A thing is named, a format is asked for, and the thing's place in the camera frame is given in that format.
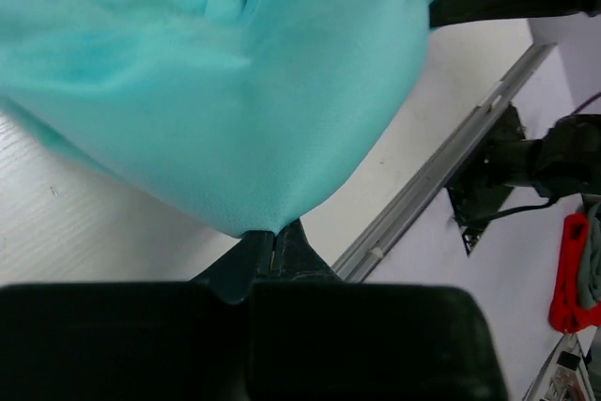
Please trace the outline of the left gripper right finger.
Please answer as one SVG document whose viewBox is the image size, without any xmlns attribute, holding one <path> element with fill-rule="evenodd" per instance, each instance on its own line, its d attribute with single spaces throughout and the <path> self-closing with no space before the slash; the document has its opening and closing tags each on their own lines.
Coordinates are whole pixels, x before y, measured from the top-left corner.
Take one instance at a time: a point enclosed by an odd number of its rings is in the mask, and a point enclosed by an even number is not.
<svg viewBox="0 0 601 401">
<path fill-rule="evenodd" d="M 300 219 L 289 224 L 276 237 L 276 277 L 295 282 L 341 282 L 310 245 Z"/>
</svg>

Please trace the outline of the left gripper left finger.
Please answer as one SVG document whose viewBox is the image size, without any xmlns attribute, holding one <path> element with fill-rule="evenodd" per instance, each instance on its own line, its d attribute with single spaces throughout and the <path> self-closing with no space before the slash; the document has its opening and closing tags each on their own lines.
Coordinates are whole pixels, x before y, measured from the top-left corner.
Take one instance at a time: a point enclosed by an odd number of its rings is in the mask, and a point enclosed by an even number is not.
<svg viewBox="0 0 601 401">
<path fill-rule="evenodd" d="M 191 282 L 207 287 L 224 303 L 242 303 L 250 293 L 263 258 L 271 254 L 274 239 L 271 232 L 246 233 Z"/>
</svg>

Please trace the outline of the teal t shirt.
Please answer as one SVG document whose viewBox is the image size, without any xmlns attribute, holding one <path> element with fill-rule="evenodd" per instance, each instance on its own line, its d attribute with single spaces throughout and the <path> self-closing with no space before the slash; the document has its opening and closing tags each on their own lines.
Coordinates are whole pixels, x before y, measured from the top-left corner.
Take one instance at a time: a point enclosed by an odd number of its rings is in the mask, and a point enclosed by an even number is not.
<svg viewBox="0 0 601 401">
<path fill-rule="evenodd" d="M 1 108 L 232 237 L 352 175 L 423 68 L 433 0 L 1 0 Z"/>
</svg>

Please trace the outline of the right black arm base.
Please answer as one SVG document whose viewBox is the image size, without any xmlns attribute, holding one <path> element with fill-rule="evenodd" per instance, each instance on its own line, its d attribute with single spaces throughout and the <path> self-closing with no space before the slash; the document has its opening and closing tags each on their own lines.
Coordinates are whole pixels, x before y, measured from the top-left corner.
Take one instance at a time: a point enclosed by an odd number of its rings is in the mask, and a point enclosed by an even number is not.
<svg viewBox="0 0 601 401">
<path fill-rule="evenodd" d="M 475 221 L 501 211 L 513 191 L 490 180 L 486 170 L 487 151 L 497 143 L 524 138 L 517 109 L 510 104 L 445 185 L 467 255 L 476 248 L 489 225 L 486 221 Z"/>
</svg>

